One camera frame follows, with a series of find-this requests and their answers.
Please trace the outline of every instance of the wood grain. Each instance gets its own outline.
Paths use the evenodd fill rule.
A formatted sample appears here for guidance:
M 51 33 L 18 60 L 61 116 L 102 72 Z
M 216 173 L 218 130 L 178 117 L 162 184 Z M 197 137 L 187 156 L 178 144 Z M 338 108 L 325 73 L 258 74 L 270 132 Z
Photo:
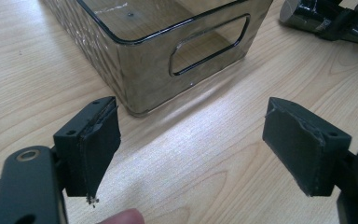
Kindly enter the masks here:
M 122 144 L 95 209 L 67 198 L 71 223 L 136 207 L 146 223 L 338 223 L 336 189 L 307 198 L 261 140 L 270 96 L 295 101 L 353 137 L 358 45 L 278 23 L 275 1 L 246 58 L 137 119 L 119 108 Z M 115 95 L 41 1 L 0 1 L 0 172 L 94 99 Z

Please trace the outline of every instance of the brown transparent bin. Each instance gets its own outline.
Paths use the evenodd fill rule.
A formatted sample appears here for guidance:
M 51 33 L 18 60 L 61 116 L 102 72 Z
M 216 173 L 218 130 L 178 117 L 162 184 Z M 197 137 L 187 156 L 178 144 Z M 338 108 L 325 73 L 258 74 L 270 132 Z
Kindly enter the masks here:
M 243 58 L 272 0 L 45 2 L 140 116 Z

